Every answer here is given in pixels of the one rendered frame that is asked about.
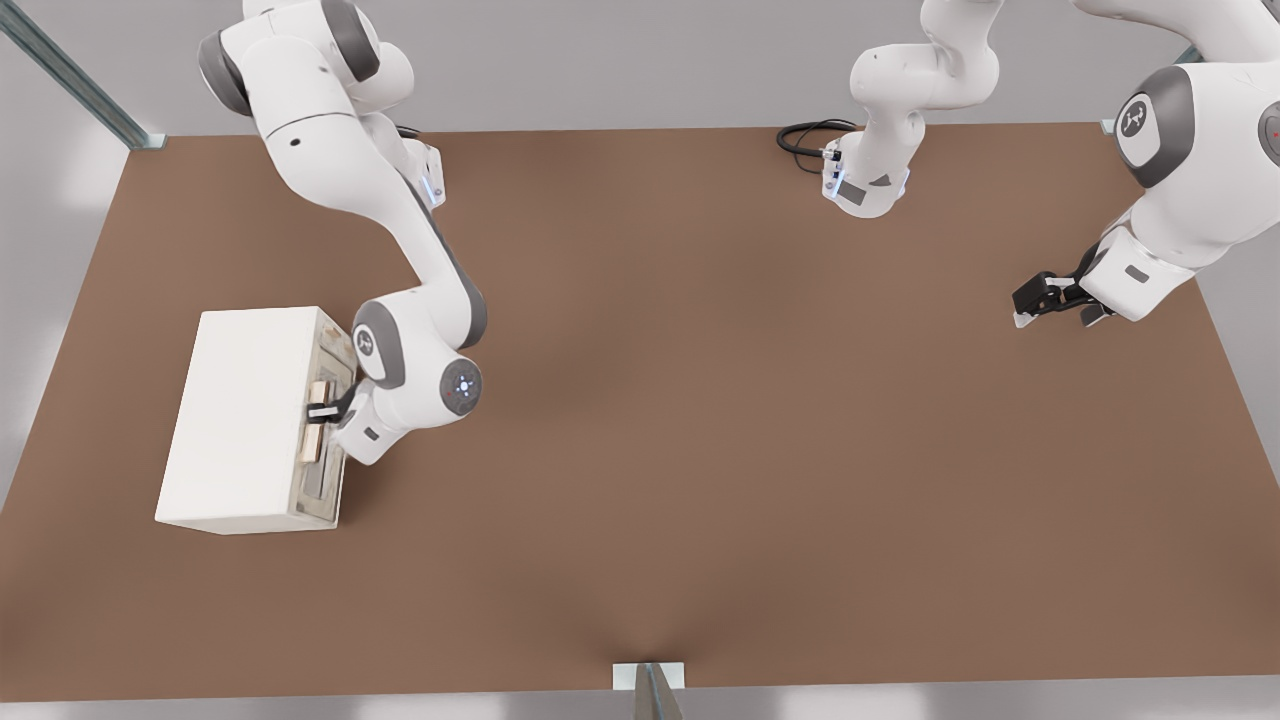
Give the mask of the pale oven door handle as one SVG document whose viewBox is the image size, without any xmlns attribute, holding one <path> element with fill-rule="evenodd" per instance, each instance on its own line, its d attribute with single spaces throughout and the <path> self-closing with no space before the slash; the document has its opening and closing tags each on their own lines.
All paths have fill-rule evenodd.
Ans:
<svg viewBox="0 0 1280 720">
<path fill-rule="evenodd" d="M 326 424 L 308 424 L 306 416 L 308 414 L 328 414 L 328 413 L 308 413 L 308 404 L 329 404 L 329 396 L 332 391 L 330 380 L 315 380 L 308 386 L 306 393 L 306 402 L 303 404 L 303 429 L 301 436 L 298 461 L 301 464 L 317 462 L 323 455 L 323 445 Z"/>
</svg>

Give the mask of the white oven door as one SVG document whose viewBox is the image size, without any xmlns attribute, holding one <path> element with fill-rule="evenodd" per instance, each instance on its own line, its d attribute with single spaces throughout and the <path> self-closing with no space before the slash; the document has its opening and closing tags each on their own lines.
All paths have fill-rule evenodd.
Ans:
<svg viewBox="0 0 1280 720">
<path fill-rule="evenodd" d="M 312 318 L 314 341 L 310 351 L 308 369 L 303 374 L 303 410 L 308 386 L 315 380 L 330 380 L 329 404 L 340 397 L 356 384 L 358 374 L 357 357 L 349 336 L 320 307 L 306 309 Z M 291 487 L 293 511 L 326 527 L 337 524 L 340 506 L 340 483 L 346 462 L 346 452 L 333 439 L 337 425 L 328 423 L 325 428 L 323 455 L 317 462 L 294 464 L 294 478 Z"/>
</svg>

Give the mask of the white oven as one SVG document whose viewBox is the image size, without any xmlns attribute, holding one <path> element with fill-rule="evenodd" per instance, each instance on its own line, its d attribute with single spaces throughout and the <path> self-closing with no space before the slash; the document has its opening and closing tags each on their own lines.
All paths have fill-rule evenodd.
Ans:
<svg viewBox="0 0 1280 720">
<path fill-rule="evenodd" d="M 156 521 L 219 536 L 337 527 L 291 502 L 314 341 L 307 307 L 202 313 Z"/>
</svg>

